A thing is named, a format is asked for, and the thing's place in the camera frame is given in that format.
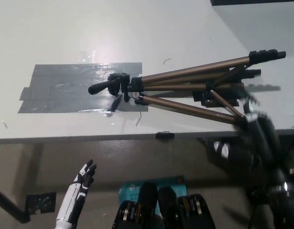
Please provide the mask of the white and black robot left hand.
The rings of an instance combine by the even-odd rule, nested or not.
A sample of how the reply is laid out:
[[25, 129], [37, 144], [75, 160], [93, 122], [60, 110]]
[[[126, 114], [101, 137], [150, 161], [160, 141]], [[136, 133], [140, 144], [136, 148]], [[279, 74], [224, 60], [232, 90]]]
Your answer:
[[75, 229], [83, 209], [90, 185], [94, 181], [97, 165], [89, 160], [69, 185], [56, 218], [55, 228]]

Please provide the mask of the black and white robot right hand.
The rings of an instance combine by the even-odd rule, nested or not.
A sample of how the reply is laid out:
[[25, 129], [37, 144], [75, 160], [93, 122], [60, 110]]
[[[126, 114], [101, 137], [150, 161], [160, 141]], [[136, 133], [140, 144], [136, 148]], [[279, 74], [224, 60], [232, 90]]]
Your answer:
[[279, 138], [269, 116], [255, 109], [255, 101], [245, 98], [244, 124], [240, 135], [206, 140], [206, 152], [215, 164], [230, 171], [262, 168], [269, 176], [283, 173], [285, 162]]

